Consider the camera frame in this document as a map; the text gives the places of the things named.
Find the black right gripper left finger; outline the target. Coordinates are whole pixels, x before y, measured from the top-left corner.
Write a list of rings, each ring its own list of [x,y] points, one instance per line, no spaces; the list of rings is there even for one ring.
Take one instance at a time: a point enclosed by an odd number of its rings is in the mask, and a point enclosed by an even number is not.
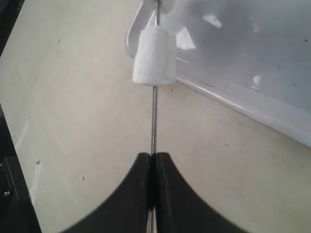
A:
[[[115,191],[66,233],[144,233],[148,221],[151,156],[139,153]]]

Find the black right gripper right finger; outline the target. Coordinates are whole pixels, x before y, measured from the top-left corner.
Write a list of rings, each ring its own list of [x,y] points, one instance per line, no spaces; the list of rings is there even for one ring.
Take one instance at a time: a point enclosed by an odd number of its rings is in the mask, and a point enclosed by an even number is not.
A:
[[[183,178],[171,156],[155,156],[157,195],[156,224],[159,233],[242,233],[205,203]]]

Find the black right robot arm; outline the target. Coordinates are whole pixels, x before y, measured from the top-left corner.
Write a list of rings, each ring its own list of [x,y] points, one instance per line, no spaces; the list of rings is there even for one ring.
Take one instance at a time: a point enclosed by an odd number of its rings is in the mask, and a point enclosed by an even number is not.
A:
[[[15,152],[0,157],[1,232],[41,232]],[[242,232],[196,194],[166,152],[139,153],[108,199],[67,232],[145,233],[153,225],[159,233]]]

